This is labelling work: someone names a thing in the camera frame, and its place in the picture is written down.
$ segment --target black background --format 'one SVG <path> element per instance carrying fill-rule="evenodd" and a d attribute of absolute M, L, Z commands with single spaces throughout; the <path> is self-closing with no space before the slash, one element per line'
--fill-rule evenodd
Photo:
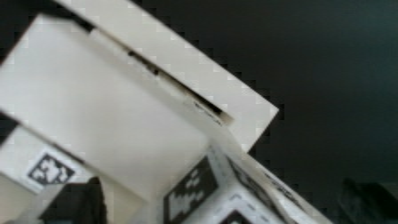
<path fill-rule="evenodd" d="M 1 54 L 28 23 L 14 2 Z M 282 109 L 250 153 L 334 219 L 342 177 L 398 179 L 398 1 L 136 3 Z"/>

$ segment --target white panel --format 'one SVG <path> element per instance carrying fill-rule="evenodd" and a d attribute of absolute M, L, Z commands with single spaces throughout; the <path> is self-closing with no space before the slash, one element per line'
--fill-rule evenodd
<path fill-rule="evenodd" d="M 67 23 L 44 17 L 0 68 L 0 109 L 145 198 L 207 144 L 193 113 Z"/>
<path fill-rule="evenodd" d="M 55 1 L 225 111 L 234 119 L 229 130 L 248 151 L 275 116 L 275 106 L 131 1 Z"/>

